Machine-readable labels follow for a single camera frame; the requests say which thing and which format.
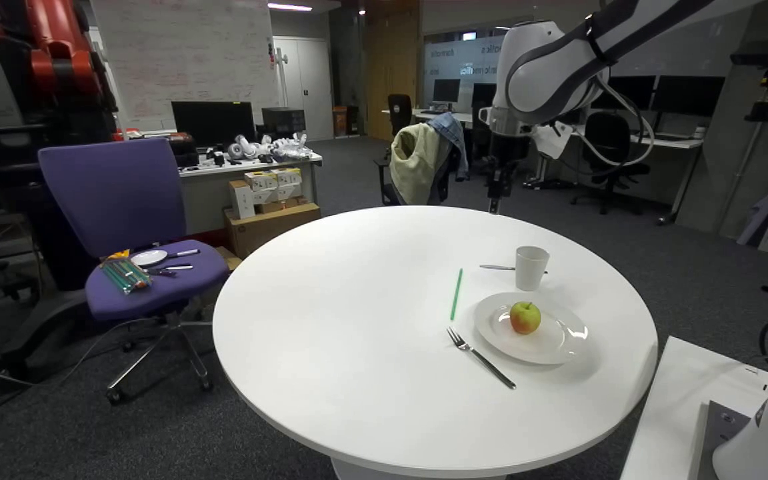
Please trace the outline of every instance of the white plate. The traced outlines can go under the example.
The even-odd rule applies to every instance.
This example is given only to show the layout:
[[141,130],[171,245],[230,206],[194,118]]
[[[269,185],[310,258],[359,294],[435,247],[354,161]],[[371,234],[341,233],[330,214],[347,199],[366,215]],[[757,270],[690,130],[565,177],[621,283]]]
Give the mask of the white plate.
[[[510,319],[510,307],[533,302],[542,310],[542,327],[530,335],[517,335]],[[589,327],[562,305],[538,290],[511,290],[483,298],[474,307],[474,327],[499,351],[535,365],[561,365],[583,351]]]
[[134,253],[134,265],[138,266],[151,266],[151,265],[161,265],[163,258],[167,258],[167,250],[138,250]]

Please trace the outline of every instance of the fork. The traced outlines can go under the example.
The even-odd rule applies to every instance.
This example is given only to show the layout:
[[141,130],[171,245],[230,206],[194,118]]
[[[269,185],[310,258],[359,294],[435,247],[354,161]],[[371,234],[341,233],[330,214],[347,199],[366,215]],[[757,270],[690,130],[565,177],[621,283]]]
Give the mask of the fork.
[[457,345],[457,350],[470,351],[477,358],[503,387],[514,390],[514,382],[503,375],[486,354],[473,350],[454,327],[446,327],[449,338]]

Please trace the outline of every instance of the white round table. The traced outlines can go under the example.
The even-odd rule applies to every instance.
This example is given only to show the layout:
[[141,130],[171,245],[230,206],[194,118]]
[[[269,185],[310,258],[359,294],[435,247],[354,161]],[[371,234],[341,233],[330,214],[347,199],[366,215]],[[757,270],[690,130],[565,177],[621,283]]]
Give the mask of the white round table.
[[[550,250],[542,290],[589,327],[546,367],[495,351],[477,302],[514,290],[517,245]],[[451,305],[459,270],[457,317]],[[454,326],[517,387],[446,334]],[[295,226],[247,255],[214,314],[239,397],[338,478],[501,478],[599,442],[642,397],[657,327],[599,255],[550,229],[461,207],[371,207]]]

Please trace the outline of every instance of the apple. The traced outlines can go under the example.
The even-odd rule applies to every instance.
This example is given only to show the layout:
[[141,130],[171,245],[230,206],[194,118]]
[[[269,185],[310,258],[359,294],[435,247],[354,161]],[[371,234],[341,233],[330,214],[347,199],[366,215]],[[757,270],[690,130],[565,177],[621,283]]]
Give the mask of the apple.
[[517,335],[529,335],[542,326],[542,310],[533,302],[517,302],[510,310],[510,319]]

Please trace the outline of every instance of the ceiling light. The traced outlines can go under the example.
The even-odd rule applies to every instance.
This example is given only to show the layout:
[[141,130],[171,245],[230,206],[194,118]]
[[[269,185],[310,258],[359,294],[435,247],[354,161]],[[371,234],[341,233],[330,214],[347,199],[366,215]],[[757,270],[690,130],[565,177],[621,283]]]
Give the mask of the ceiling light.
[[269,11],[313,11],[313,6],[269,3]]

